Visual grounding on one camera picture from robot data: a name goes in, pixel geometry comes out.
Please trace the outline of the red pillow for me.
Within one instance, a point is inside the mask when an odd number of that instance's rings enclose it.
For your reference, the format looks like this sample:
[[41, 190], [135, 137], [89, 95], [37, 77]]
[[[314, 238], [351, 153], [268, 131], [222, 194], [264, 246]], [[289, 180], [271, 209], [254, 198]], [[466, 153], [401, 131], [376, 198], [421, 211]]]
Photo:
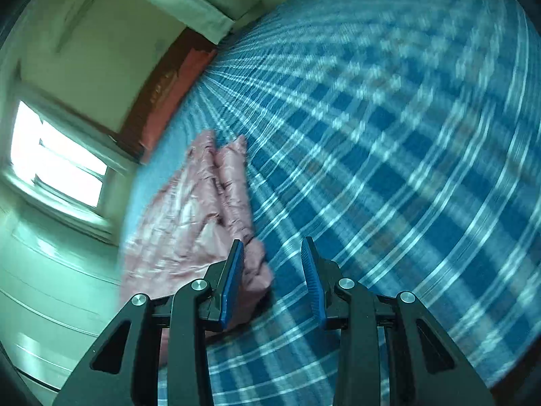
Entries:
[[166, 73], [156, 85], [151, 100], [152, 108], [139, 140], [143, 149], [142, 163], [148, 162], [183, 98], [215, 58], [215, 55], [215, 49], [211, 51], [190, 49], [181, 66]]

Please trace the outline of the pink quilted down jacket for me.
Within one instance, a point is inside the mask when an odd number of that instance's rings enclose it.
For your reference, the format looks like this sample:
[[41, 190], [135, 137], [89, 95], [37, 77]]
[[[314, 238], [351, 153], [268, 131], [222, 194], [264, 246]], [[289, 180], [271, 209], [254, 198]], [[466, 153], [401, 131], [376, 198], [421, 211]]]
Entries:
[[183, 166], [154, 196], [122, 248], [120, 301], [144, 293], [174, 294], [244, 245], [244, 266], [233, 329], [248, 323], [272, 285], [263, 243], [256, 238], [246, 177], [248, 144], [239, 136], [221, 148], [205, 130], [191, 143]]

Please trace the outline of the left bedroom window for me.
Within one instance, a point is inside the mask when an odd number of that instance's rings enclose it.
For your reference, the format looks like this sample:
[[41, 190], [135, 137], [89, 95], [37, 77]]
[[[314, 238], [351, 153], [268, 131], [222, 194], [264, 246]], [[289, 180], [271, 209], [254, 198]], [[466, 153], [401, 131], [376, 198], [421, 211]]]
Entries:
[[85, 208], [99, 207], [107, 164], [23, 101], [17, 103], [9, 164], [31, 186]]

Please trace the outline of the blue plaid bed sheet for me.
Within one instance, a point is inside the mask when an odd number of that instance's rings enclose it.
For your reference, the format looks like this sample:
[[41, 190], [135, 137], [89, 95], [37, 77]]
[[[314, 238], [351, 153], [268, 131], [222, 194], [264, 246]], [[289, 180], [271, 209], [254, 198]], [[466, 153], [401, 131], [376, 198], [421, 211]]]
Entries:
[[225, 41], [137, 173], [124, 238], [202, 130], [248, 142], [272, 302], [208, 349], [218, 405], [330, 405], [301, 265], [412, 291], [495, 387], [540, 338], [540, 37], [516, 0], [290, 0]]

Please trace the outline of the dark wooden headboard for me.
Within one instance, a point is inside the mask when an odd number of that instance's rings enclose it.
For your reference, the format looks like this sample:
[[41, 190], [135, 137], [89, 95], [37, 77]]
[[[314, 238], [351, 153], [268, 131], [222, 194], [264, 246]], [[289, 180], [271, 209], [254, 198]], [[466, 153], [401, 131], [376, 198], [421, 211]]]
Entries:
[[117, 146], [134, 159], [148, 157], [176, 108], [215, 54], [215, 44], [185, 28], [141, 87], [116, 135]]

